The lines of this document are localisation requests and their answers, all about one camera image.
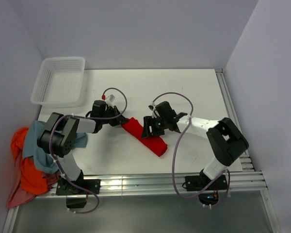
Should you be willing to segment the red t shirt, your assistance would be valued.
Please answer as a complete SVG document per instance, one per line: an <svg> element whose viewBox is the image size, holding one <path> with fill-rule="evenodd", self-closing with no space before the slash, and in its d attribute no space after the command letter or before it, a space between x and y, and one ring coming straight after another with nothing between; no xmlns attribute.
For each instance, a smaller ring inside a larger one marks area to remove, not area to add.
<svg viewBox="0 0 291 233"><path fill-rule="evenodd" d="M142 138L143 126L135 118L129 118L128 122L122 124L121 127L158 157L161 157L167 151L168 145L161 137Z"/></svg>

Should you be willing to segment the blue grey t shirt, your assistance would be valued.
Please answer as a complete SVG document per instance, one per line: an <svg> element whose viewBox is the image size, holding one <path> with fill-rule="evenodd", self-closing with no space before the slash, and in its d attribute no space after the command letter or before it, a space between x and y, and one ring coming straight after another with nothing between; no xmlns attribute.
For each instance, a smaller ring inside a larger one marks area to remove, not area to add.
<svg viewBox="0 0 291 233"><path fill-rule="evenodd" d="M34 121L27 132L24 141L23 158L30 158L34 162L34 166L37 170L48 174L54 174L59 169L53 162L53 159L38 147L37 139L40 133L43 131L45 122Z"/></svg>

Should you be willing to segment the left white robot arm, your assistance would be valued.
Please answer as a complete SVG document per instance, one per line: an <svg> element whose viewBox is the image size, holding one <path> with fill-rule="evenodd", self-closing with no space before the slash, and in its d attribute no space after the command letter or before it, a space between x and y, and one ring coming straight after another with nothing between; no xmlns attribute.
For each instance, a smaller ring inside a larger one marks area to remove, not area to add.
<svg viewBox="0 0 291 233"><path fill-rule="evenodd" d="M115 127L128 121L116 106L104 100L94 101L85 117L53 112L38 136L37 146L49 154L58 167L62 177L59 186L74 194L88 186L72 153L77 134L98 133L105 124Z"/></svg>

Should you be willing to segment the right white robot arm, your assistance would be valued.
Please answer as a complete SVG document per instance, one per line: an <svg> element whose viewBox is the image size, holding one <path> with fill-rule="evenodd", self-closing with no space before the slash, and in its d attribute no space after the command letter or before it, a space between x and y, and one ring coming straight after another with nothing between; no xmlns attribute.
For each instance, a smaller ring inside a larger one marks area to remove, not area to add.
<svg viewBox="0 0 291 233"><path fill-rule="evenodd" d="M190 133L208 140L214 157L201 171L200 183L205 189L213 188L217 183L216 177L249 148L244 135L228 117L208 120L184 112L177 114L167 101L150 105L149 109L152 115L143 117L141 138L162 136L165 130L170 130L180 135Z"/></svg>

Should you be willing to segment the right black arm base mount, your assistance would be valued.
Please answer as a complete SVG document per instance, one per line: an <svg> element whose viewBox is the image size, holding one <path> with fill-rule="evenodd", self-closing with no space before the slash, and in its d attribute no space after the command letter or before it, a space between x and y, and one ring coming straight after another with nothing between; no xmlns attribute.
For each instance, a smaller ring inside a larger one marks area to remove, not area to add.
<svg viewBox="0 0 291 233"><path fill-rule="evenodd" d="M182 187L188 192L201 191L210 182L211 180L207 176L185 176L185 182L182 184ZM205 205L216 204L219 201L219 191L226 190L228 188L227 184L228 182L225 175L221 175L206 189L207 191L210 191L210 193L203 192L198 195L199 201Z"/></svg>

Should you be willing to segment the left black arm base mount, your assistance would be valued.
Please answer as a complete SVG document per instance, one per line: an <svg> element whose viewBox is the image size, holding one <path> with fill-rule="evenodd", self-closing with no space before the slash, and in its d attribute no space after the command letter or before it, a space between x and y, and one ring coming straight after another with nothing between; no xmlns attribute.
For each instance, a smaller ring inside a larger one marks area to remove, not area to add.
<svg viewBox="0 0 291 233"><path fill-rule="evenodd" d="M99 194L100 190L100 179L85 179L81 181L78 186L70 184L65 179L60 179L57 188L56 188L56 196L65 196L66 197L66 207L70 209L82 209L85 207L87 203L87 199L89 196L89 192Z"/></svg>

